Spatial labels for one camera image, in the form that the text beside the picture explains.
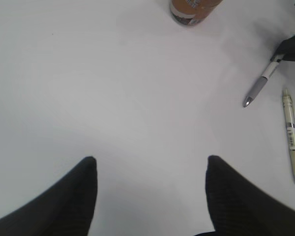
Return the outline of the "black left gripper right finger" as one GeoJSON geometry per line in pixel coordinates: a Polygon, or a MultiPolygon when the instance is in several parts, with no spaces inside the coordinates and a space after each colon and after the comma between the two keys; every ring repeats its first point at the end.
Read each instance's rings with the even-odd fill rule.
{"type": "Polygon", "coordinates": [[[295,236],[295,210],[263,192],[219,156],[208,157],[205,190],[214,227],[207,236],[295,236]]]}

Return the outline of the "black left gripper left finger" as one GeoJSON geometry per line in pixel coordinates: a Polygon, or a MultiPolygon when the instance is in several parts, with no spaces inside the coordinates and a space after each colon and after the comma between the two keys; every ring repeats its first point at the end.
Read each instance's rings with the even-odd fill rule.
{"type": "Polygon", "coordinates": [[[57,183],[0,219],[0,236],[86,236],[97,199],[97,163],[83,158],[57,183]]]}

